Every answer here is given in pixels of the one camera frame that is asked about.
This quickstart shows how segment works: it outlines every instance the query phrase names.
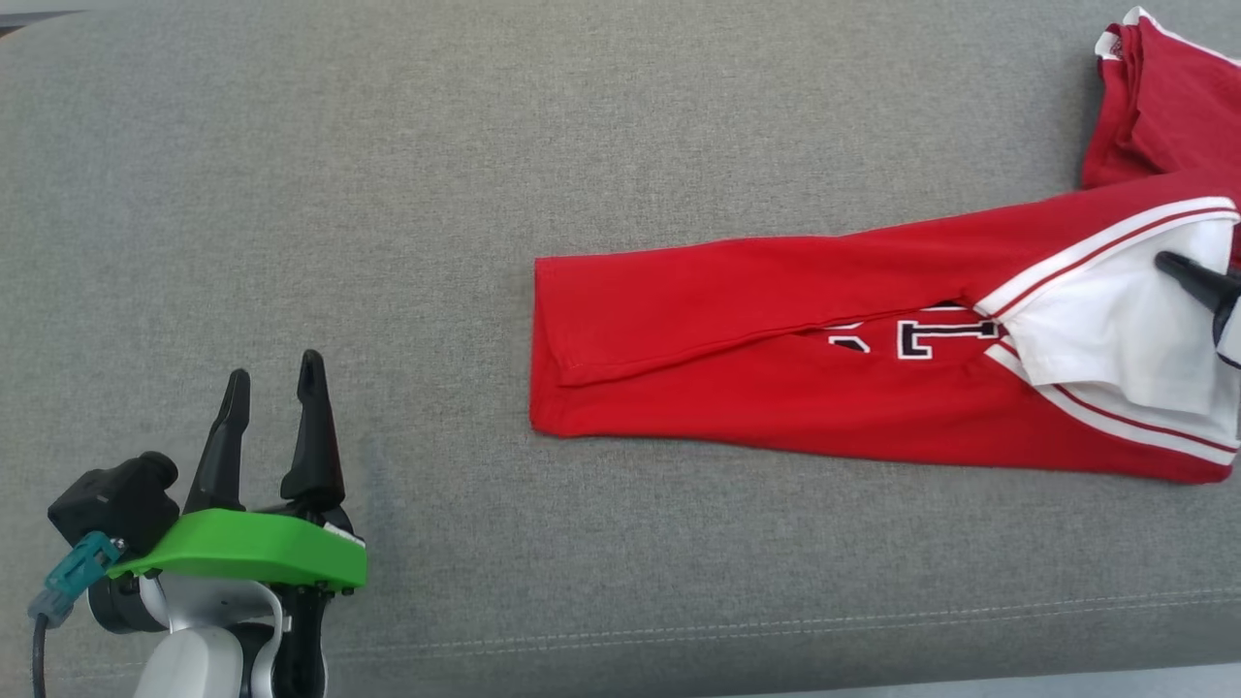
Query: red fabric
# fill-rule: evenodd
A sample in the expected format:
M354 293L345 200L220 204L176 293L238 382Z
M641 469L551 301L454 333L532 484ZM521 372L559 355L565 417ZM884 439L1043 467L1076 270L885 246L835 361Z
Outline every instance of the red fabric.
M1095 188L1194 168L1211 169L1241 201L1241 66L1183 39L1149 17L1112 25L1118 39L1100 60L1103 104L1082 163ZM1234 237L1241 265L1241 226Z
M558 436L1216 482L1227 466L1067 416L983 354L994 338L927 335L921 360L895 347L901 322L983 322L964 308L1033 263L1147 209L1220 194L1184 173L844 237L541 258L531 422ZM925 310L942 302L964 308Z

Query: black cable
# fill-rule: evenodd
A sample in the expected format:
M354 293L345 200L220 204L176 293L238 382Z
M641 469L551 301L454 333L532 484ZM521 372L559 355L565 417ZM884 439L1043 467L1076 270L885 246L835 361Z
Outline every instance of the black cable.
M35 686L35 698L47 698L43 684L43 643L47 641L47 616L38 614L35 619L35 647L30 653L30 681Z

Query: white trim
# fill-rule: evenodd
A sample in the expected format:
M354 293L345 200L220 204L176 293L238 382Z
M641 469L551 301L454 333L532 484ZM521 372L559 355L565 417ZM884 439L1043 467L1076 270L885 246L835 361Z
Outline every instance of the white trim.
M1119 61L1121 56L1116 55L1116 42L1121 40L1119 34L1113 34L1111 31L1104 31L1103 36L1098 37L1095 42L1095 55L1104 61Z
M1014 375L1016 375L1018 378L1020 378L1023 381L1025 381L1029 385L1030 380L1029 380L1029 376L1026 375L1025 370L1021 368L1021 361L1016 356L1014 356L1009 350L1006 350L1006 349L1004 349L1003 347L999 347L999 345L992 345L992 347L989 347L987 349L985 354L987 354L987 356L989 356L993 360L995 360L995 363L998 363L1001 366L1004 366L1005 369L1013 371ZM1234 457L1236 456L1237 447L1241 446L1241 442L1239 442L1235 436L1221 437L1219 433L1203 435L1203 433L1200 433L1201 431L1204 431L1201 428L1201 426L1198 426L1198 428L1194 428L1193 426L1189 426L1189 425L1186 425L1184 422L1176 424L1176 425L1172 425L1172 426L1169 426L1167 424L1152 424L1150 425L1150 426L1157 426L1157 427L1163 427L1163 428L1174 428L1175 431L1180 431L1180 432L1184 432L1184 433L1191 433L1194 436L1199 436L1199 437L1205 438L1207 441L1217 442L1221 446L1227 446L1229 448L1232 450L1232 452L1222 451L1220 448L1212 448L1212 447L1210 447L1210 446L1207 446L1205 443L1200 443L1200 442L1194 441L1191 438L1184 438L1181 436L1176 436L1176 435L1173 435L1173 433L1165 433L1165 432L1162 432L1162 431L1152 431L1152 430L1142 428L1139 426L1134 426L1132 424L1123 422L1123 421L1108 417L1107 415L1101 415L1101 414L1098 414L1098 412L1096 412L1093 410L1088 410L1088 409L1078 405L1077 402L1072 401L1064 392L1060 392L1060 390L1057 390L1056 386L1054 386L1054 385L1036 385L1036 386L1031 386L1031 388L1034 390L1037 390L1039 395L1041 395L1042 397L1045 397L1049 402L1051 402L1052 405L1055 405L1056 407L1059 407L1061 411L1064 411L1070 417L1073 417L1075 420L1085 424L1086 426L1090 426L1090 427L1093 427L1093 428L1096 428L1098 431L1102 431L1103 433L1108 433L1108 435L1116 436L1118 438L1123 438L1126 441L1132 441L1134 443L1143 443L1143 445L1147 445L1147 446L1157 446L1159 448L1168 448L1169 451L1176 451L1176 452L1180 452L1180 453L1185 453L1188 456L1193 456L1195 458L1201 458L1204 461L1209 461L1209 462L1212 462L1212 463L1219 463L1221 466L1231 465ZM1134 419L1134 420L1138 419L1136 415L1131 416L1131 415L1126 415L1124 414L1124 412L1133 412L1136 405L1132 405L1129 402L1124 402L1123 399L1118 399L1117 402L1108 404L1108 405L1103 406L1103 405L1097 405L1097 402L1101 401L1101 400L1098 400L1098 397L1102 395L1101 392L1093 395L1092 396L1093 399L1087 399L1082 394L1082 391L1080 389L1076 389L1076 388L1072 388L1072 386L1065 386L1065 385L1062 385L1060 388L1065 388L1066 390L1069 390L1075 397L1077 397L1082 402L1091 404L1091 405L1093 405L1093 406L1096 406L1096 407L1098 407L1101 410L1107 410L1109 412L1118 414L1118 415L1124 416L1127 419ZM1165 411L1164 414L1165 415L1172 415L1173 412L1167 412ZM1162 421L1162 422L1170 422L1170 421L1173 421L1173 420L1168 420L1168 419L1153 420L1152 419L1153 416L1154 415L1150 411L1142 411L1140 419L1142 419L1142 421L1144 424L1149 424L1152 421Z
M1189 215L1191 211L1200 211L1203 209L1234 209L1234 211L1231 212L1212 211L1205 214ZM1221 220L1221 219L1231 220L1234 221L1234 224L1239 222L1241 221L1241 215L1239 215L1235 211L1235 209L1236 204L1234 204L1232 200L1226 196L1203 196L1199 199L1190 199L1188 201L1164 204L1163 206L1157 206L1154 209L1145 210L1136 216L1129 216L1123 221L1114 224L1111 227L1107 227L1087 237L1086 240L1077 242L1076 245L1071 245L1065 250L1056 252L1055 255L1047 257L1046 260L1026 268L1021 273L1008 279L999 288L992 291L982 301L979 301L974 306L974 310L982 315L992 315L1000 320L1008 320L1013 317L1014 313L1025 307L1031 299L1036 298L1042 292L1045 292L1046 286L1044 286L1044 288L1035 291L1034 293L1030 293L1025 298L1021 298L1020 303L1013 306L1011 308L1008 308L1008 310L1005 310L1003 315L998 314L1000 308L1004 308L1014 299L1020 298L1021 294L1024 294L1026 291L1039 286L1045 279L1055 276L1066 267L1071 267L1072 265L1080 262L1086 257L1090 257L1091 255L1095 255L1103 247L1107 247L1108 245L1112 245L1118 240L1123 240L1123 242L1117 243L1112 248L1107 250L1107 252L1098 255L1097 257L1087 262L1085 266L1078 268L1088 268L1091 265L1096 265L1106 260L1107 257L1114 255L1116 252L1124 250L1126 247L1129 247L1132 245L1142 242L1143 240L1148 240L1150 237L1154 237L1155 235L1167 232L1174 227L1179 227L1186 224ZM1170 220L1163 225L1154 226L1150 230L1143 231L1140 235L1133 235L1133 232L1137 230L1140 230L1155 221L1175 216L1178 214L1185 214L1185 215ZM1129 235L1133 235L1133 237L1124 240L1126 236Z
M1215 51L1212 48L1207 48L1206 46L1203 46L1201 43L1194 43L1193 41L1185 39L1184 36L1181 36L1179 34L1176 34L1175 31L1169 31L1169 30L1164 29L1163 25L1159 24L1159 20L1154 19L1153 16L1150 16L1150 12L1143 10L1142 6L1137 6L1137 7L1132 9L1132 10L1129 10L1128 14L1124 15L1124 19L1121 20L1121 24L1127 25L1127 26L1138 26L1138 20L1140 17L1145 17L1147 20L1149 20L1150 24L1157 30L1159 30L1159 34L1162 34L1162 35L1164 35L1164 36L1167 36L1169 39L1175 39L1176 41L1180 41L1181 43L1185 43L1188 46L1193 46L1194 48L1198 48L1199 51L1201 51L1204 53L1209 53L1211 56L1215 56L1216 58L1221 58L1221 60L1227 61L1229 63L1232 63L1234 66L1241 68L1241 61L1239 61L1236 58L1230 58L1229 56L1225 56L1224 53L1220 53L1219 51Z

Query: white floor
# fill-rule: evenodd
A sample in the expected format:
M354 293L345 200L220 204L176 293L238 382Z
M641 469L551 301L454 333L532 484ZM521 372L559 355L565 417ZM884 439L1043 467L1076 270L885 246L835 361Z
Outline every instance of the white floor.
M783 693L778 698L1232 698L1241 664ZM777 698L755 696L750 698Z

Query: gray couch cushion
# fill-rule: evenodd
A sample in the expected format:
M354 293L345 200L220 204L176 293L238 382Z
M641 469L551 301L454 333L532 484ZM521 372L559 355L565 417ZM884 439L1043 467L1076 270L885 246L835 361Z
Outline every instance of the gray couch cushion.
M66 551L45 507L143 450L191 469L238 365L243 501L272 502L308 347L372 555L370 587L329 610L338 696L1241 658L1239 479L529 430L536 255L1072 189L1091 50L1128 5L1005 5L150 2L0 40L4 693L26 689L19 619ZM1150 10L1241 53L1236 2ZM79 607L50 637L52 694L127 694L154 640Z

